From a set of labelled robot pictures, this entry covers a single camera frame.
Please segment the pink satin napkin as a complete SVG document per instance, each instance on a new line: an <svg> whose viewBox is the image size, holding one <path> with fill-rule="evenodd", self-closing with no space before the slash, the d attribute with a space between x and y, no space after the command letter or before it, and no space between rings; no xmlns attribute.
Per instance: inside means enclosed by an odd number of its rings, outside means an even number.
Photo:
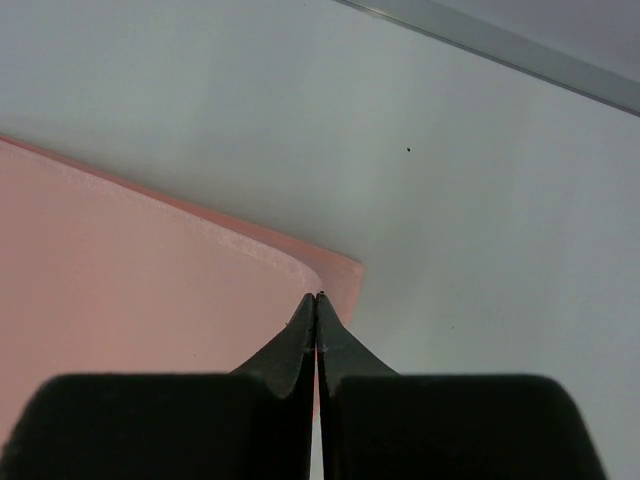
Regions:
<svg viewBox="0 0 640 480"><path fill-rule="evenodd" d="M19 143L1 142L1 455L69 374L229 373L362 266Z"/></svg>

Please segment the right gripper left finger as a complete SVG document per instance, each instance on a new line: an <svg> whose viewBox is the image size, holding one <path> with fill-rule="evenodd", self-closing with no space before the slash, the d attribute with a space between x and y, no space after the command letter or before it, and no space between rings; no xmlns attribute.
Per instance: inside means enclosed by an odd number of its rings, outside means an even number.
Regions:
<svg viewBox="0 0 640 480"><path fill-rule="evenodd" d="M1 455L5 479L305 479L315 306L235 370L69 374L31 397Z"/></svg>

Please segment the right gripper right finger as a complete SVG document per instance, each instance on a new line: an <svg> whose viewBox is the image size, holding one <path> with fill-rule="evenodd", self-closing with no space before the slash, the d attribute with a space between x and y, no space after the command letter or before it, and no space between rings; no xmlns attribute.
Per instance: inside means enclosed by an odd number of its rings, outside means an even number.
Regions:
<svg viewBox="0 0 640 480"><path fill-rule="evenodd" d="M327 479L603 479L571 396L537 375L401 375L316 297Z"/></svg>

